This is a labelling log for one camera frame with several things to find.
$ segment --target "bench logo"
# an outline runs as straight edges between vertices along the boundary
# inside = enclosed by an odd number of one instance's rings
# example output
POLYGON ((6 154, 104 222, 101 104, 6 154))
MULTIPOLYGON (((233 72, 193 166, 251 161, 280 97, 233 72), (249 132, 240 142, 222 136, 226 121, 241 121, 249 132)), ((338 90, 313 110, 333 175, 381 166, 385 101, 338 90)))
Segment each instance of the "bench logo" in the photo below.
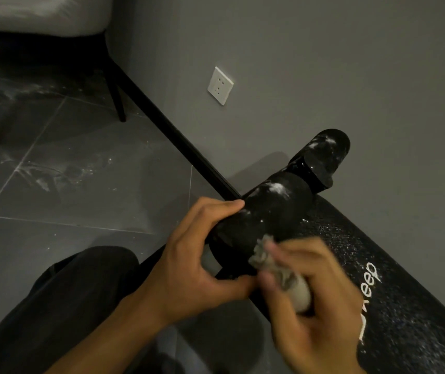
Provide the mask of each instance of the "bench logo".
MULTIPOLYGON (((363 311, 365 314, 368 314, 367 305, 370 304, 369 298, 372 297, 372 286, 375 284, 375 280, 382 282, 377 273, 377 268, 371 262, 366 264, 366 272, 363 273, 364 282, 361 283, 361 292, 365 299, 363 300, 363 311)), ((359 334, 359 340, 363 343, 363 335, 365 334, 366 329, 366 316, 361 312, 361 321, 363 322, 361 326, 361 333, 359 334)))

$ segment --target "forearm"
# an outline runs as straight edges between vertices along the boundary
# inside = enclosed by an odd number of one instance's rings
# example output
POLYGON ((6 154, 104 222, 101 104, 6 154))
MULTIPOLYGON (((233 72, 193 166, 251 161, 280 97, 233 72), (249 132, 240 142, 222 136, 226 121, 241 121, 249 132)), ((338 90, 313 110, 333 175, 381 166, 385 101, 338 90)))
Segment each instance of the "forearm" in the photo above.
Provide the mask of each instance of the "forearm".
POLYGON ((124 298, 100 326, 46 374, 123 373, 139 350, 163 327, 146 302, 133 307, 133 296, 124 298))

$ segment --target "wall outlet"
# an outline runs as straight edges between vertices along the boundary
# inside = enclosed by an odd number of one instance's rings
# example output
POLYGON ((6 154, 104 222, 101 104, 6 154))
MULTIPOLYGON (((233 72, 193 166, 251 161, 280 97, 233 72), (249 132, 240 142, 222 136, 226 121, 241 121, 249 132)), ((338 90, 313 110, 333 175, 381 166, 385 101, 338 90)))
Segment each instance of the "wall outlet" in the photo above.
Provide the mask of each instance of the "wall outlet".
POLYGON ((222 71, 216 67, 212 74, 211 82, 208 85, 208 92, 224 106, 227 100, 227 96, 230 95, 233 88, 233 81, 226 76, 222 71))

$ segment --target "dark pants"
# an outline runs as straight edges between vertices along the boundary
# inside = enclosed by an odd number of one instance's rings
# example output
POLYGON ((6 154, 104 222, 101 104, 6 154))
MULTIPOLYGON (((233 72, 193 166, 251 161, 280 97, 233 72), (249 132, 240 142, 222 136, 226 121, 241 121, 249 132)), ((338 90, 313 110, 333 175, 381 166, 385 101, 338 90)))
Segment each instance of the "dark pants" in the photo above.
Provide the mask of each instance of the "dark pants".
POLYGON ((89 248, 52 265, 0 323, 0 373, 46 371, 100 325, 149 271, 120 247, 89 248))

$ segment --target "gray cleaning cloth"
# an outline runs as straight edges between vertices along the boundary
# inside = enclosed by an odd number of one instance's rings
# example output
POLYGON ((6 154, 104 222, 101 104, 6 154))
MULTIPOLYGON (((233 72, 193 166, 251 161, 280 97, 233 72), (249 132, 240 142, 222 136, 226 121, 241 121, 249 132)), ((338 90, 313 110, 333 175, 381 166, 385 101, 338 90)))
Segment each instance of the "gray cleaning cloth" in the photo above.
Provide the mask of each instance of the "gray cleaning cloth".
POLYGON ((306 311, 311 305, 311 292, 306 280, 299 273, 279 266, 274 262, 274 259, 264 250, 264 243, 269 240, 274 241, 273 237, 269 235, 264 235, 262 239, 257 239, 254 255, 248 259, 248 263, 257 270, 265 269, 273 273, 276 277, 276 282, 279 283, 282 290, 287 293, 292 301, 295 312, 306 311))

